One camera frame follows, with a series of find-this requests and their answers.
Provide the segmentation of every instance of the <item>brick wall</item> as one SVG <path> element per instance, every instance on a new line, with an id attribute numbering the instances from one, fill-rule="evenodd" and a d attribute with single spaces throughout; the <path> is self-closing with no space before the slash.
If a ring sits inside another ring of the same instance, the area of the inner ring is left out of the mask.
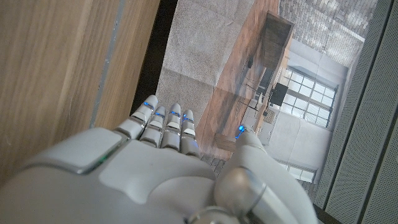
<path id="1" fill-rule="evenodd" d="M 368 31 L 377 0 L 280 0 L 293 38 L 350 67 Z"/>

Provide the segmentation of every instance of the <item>blue led light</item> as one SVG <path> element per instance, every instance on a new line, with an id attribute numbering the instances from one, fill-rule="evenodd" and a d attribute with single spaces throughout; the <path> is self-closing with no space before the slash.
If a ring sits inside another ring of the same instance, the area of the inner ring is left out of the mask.
<path id="1" fill-rule="evenodd" d="M 240 136 L 243 132 L 244 132 L 244 128 L 242 128 L 241 132 L 240 132 L 240 133 L 238 134 L 238 136 L 236 136 L 235 138 L 238 139 L 239 136 Z"/>

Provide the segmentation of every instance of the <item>gray floor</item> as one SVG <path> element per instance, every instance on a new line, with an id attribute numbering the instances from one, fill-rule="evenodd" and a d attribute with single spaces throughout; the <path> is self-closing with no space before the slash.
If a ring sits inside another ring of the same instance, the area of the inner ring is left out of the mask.
<path id="1" fill-rule="evenodd" d="M 156 95 L 199 122 L 254 0 L 179 0 Z"/>

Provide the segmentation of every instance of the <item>wood grain surface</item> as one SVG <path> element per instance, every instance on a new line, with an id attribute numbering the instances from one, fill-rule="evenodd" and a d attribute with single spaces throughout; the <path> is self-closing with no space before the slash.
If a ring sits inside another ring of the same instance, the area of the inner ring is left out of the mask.
<path id="1" fill-rule="evenodd" d="M 126 1 L 95 126 L 113 129 L 129 116 L 159 2 Z"/>
<path id="2" fill-rule="evenodd" d="M 89 128 L 121 2 L 2 1 L 0 185 L 29 157 Z M 129 116 L 158 5 L 125 2 L 97 126 Z"/>

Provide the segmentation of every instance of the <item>white robotic hand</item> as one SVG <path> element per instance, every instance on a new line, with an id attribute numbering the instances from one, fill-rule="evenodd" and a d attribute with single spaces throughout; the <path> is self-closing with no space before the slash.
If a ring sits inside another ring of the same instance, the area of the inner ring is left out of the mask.
<path id="1" fill-rule="evenodd" d="M 193 114 L 150 96 L 114 131 L 95 128 L 33 157 L 0 189 L 0 223 L 317 223 L 301 186 L 241 126 L 216 180 Z"/>

